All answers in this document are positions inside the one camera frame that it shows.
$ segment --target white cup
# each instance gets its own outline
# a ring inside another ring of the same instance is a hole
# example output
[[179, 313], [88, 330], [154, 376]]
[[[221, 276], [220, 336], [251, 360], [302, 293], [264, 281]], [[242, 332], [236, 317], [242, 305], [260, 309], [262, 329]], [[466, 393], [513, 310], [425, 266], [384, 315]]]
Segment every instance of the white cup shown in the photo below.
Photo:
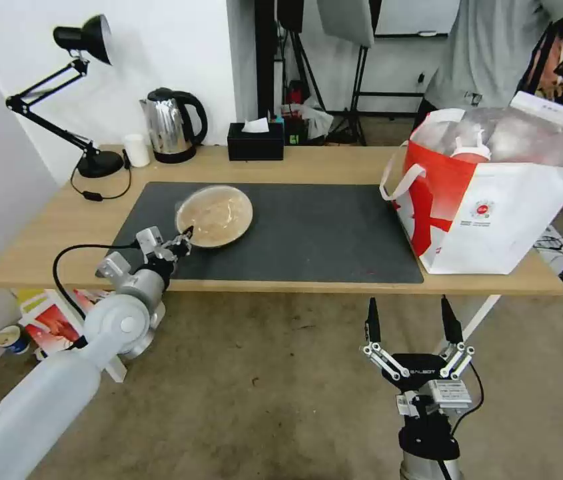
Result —
[[131, 133], [123, 137], [123, 147], [126, 149], [130, 164], [134, 168], [145, 167], [150, 163], [148, 147], [140, 133]]

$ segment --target robotic hand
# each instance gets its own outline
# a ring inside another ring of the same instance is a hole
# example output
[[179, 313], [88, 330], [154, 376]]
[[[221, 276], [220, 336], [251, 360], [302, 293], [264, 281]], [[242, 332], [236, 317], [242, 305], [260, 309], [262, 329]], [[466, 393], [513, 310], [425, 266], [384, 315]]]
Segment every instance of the robotic hand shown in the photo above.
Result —
[[164, 243], [156, 227], [139, 232], [145, 264], [133, 274], [118, 252], [99, 264], [116, 294], [88, 312], [88, 345], [48, 357], [0, 402], [0, 479], [26, 478], [95, 396], [106, 364], [145, 349], [170, 276], [191, 252], [192, 233]]
[[405, 421], [399, 431], [402, 480], [463, 479], [458, 466], [459, 444], [452, 434], [448, 413], [459, 414], [472, 404], [460, 376], [470, 364], [474, 348], [465, 346], [461, 324], [445, 297], [442, 317], [448, 345], [441, 355], [391, 355], [380, 346], [376, 301], [370, 299], [365, 323], [368, 344], [361, 350], [381, 369], [383, 377], [400, 390], [396, 404]]

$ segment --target lamp shade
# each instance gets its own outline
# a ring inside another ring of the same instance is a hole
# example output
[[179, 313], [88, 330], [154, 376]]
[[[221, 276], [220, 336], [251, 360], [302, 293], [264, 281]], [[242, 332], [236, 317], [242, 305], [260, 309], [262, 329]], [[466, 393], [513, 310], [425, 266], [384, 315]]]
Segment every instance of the lamp shade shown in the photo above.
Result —
[[65, 50], [86, 51], [97, 60], [112, 65], [110, 61], [110, 27], [105, 15], [96, 15], [82, 28], [56, 27], [53, 30], [55, 43]]

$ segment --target tissue box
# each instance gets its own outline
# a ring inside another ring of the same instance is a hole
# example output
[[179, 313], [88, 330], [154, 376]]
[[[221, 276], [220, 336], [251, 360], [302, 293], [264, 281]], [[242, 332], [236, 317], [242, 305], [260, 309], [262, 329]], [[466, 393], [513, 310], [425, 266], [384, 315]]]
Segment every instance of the tissue box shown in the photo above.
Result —
[[270, 131], [242, 132], [243, 123], [231, 123], [228, 130], [228, 157], [238, 160], [283, 160], [283, 125], [269, 123]]

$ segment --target wooden table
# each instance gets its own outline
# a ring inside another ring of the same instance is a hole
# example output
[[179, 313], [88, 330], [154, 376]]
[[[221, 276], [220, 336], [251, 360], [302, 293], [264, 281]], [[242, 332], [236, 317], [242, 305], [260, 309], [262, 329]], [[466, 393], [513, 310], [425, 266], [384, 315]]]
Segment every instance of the wooden table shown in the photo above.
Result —
[[[147, 167], [133, 170], [132, 187], [116, 200], [91, 202], [66, 184], [1, 254], [0, 287], [54, 289], [51, 266], [56, 254], [77, 243], [110, 244], [149, 181], [378, 185], [384, 166], [393, 155], [402, 162], [398, 147], [288, 147], [284, 161], [245, 163], [230, 162], [225, 147], [203, 147], [192, 160], [180, 165], [153, 161]], [[400, 170], [397, 162], [389, 188], [398, 182]], [[127, 181], [126, 171], [104, 179], [75, 180], [81, 190], [98, 191], [105, 196], [122, 192]], [[65, 286], [110, 288], [104, 279], [95, 277], [102, 255], [100, 249], [77, 250], [66, 255], [59, 266]], [[529, 252], [509, 275], [429, 275], [421, 264], [419, 267], [424, 278], [419, 284], [173, 280], [169, 290], [485, 295], [485, 301], [480, 299], [468, 310], [457, 313], [463, 320], [465, 339], [501, 295], [563, 295], [563, 283], [535, 251]], [[60, 295], [50, 290], [49, 293], [61, 301]], [[61, 310], [70, 311], [70, 307], [64, 303]], [[107, 370], [116, 381], [122, 381], [125, 376], [125, 368], [118, 359]]]

